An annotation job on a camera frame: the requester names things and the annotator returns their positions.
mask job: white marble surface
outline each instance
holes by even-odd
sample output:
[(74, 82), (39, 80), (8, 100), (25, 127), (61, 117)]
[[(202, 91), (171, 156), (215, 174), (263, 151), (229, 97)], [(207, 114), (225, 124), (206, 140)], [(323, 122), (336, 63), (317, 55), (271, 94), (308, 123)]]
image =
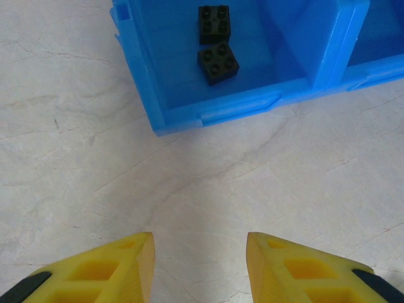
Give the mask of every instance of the white marble surface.
[(252, 302), (262, 231), (404, 291), (404, 81), (156, 138), (110, 0), (0, 1), (0, 292), (151, 230), (152, 302)]

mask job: blue plastic bin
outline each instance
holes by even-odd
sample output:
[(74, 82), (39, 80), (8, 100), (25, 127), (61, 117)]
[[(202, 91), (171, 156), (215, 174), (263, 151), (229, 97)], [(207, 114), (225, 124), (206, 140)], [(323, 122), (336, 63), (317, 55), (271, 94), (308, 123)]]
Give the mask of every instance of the blue plastic bin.
[[(237, 76), (209, 86), (198, 6), (230, 6)], [(404, 0), (113, 0), (118, 40), (158, 134), (404, 77)]]

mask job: yellow foam pad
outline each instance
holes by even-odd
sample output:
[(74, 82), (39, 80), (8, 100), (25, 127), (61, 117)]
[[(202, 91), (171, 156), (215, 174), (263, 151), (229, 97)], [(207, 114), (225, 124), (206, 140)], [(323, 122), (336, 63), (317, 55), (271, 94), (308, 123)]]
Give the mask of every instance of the yellow foam pad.
[(254, 303), (386, 303), (354, 273), (361, 263), (259, 232), (247, 239)]
[(135, 234), (37, 270), (52, 276), (24, 303), (147, 303), (154, 264), (153, 234)]

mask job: lego stud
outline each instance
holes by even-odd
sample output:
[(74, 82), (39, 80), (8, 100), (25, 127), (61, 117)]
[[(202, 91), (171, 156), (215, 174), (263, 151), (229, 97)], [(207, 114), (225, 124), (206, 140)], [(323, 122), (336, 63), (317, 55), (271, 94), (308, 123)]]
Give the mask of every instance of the lego stud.
[(220, 44), (217, 48), (217, 52), (219, 55), (223, 56), (226, 55), (227, 52), (227, 46), (225, 44)]
[(225, 68), (232, 69), (234, 66), (235, 60), (234, 58), (228, 57), (225, 61)]
[(222, 20), (219, 22), (219, 32), (225, 33), (227, 31), (227, 21)]
[(207, 20), (210, 18), (210, 7), (205, 5), (202, 9), (202, 19)]
[(210, 33), (212, 31), (212, 22), (211, 21), (203, 22), (203, 31), (205, 33)]
[(203, 60), (209, 62), (213, 59), (213, 52), (208, 49), (203, 53)]
[(219, 6), (217, 10), (217, 18), (223, 20), (224, 18), (226, 18), (226, 14), (227, 14), (226, 6), (224, 5)]
[(219, 71), (220, 71), (219, 64), (214, 64), (210, 68), (210, 74), (212, 76), (217, 76), (219, 74)]

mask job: marble table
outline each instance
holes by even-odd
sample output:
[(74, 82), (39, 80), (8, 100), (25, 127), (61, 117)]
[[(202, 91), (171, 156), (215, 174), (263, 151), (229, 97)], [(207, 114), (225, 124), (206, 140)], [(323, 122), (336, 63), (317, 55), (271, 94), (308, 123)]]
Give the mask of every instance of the marble table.
[(0, 3), (0, 292), (155, 234), (152, 302), (252, 302), (261, 231), (367, 263), (404, 291), (404, 81), (157, 138), (110, 0)]

